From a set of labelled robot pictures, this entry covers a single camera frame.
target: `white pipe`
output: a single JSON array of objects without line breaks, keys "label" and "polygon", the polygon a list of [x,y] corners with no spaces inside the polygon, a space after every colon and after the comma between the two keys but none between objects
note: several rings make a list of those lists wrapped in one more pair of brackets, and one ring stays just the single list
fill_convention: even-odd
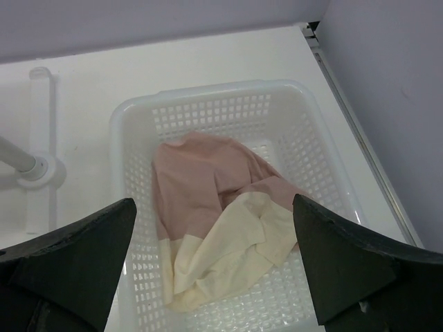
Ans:
[{"label": "white pipe", "polygon": [[9,140],[0,136],[0,160],[19,172],[29,172],[35,166],[36,160]]}]

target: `pink fabric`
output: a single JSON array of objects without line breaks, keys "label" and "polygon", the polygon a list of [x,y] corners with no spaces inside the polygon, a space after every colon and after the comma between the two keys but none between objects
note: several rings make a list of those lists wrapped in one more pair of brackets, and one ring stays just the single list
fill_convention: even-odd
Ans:
[{"label": "pink fabric", "polygon": [[244,192],[264,192],[292,211],[302,190],[239,142],[192,132],[163,143],[153,162],[152,189],[159,239],[204,239],[224,208]]}]

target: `white shelf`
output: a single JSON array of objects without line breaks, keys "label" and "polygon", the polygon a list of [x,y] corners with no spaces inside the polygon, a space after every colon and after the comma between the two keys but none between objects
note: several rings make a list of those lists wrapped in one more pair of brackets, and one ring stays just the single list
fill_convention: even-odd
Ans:
[{"label": "white shelf", "polygon": [[[183,39],[56,59],[0,65],[0,133],[28,148],[29,71],[47,67],[56,81],[57,157],[66,180],[57,191],[61,227],[112,203],[109,119],[124,100],[192,86],[244,80],[297,80],[315,96],[370,227],[404,241],[299,27]],[[0,165],[0,178],[9,171]],[[1,191],[0,233],[21,239],[24,193]]]}]

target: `garment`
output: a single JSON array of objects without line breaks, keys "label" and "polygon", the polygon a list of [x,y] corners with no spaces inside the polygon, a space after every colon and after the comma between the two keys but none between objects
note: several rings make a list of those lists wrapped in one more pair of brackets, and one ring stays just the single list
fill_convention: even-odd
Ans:
[{"label": "garment", "polygon": [[244,292],[296,244],[292,200],[304,193],[233,139],[161,144],[152,188],[163,299],[176,311]]}]

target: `white plastic basket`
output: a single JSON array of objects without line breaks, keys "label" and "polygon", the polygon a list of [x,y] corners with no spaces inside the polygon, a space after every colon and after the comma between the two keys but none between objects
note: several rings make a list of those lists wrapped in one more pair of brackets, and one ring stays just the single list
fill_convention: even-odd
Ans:
[{"label": "white plastic basket", "polygon": [[242,296],[189,314],[163,307],[152,156],[161,142],[194,130],[240,141],[327,208],[351,220],[356,213],[363,217],[315,98],[297,82],[238,82],[128,100],[112,115],[110,149],[116,199],[133,197],[138,209],[118,287],[123,326],[140,332],[317,331],[298,252]]}]

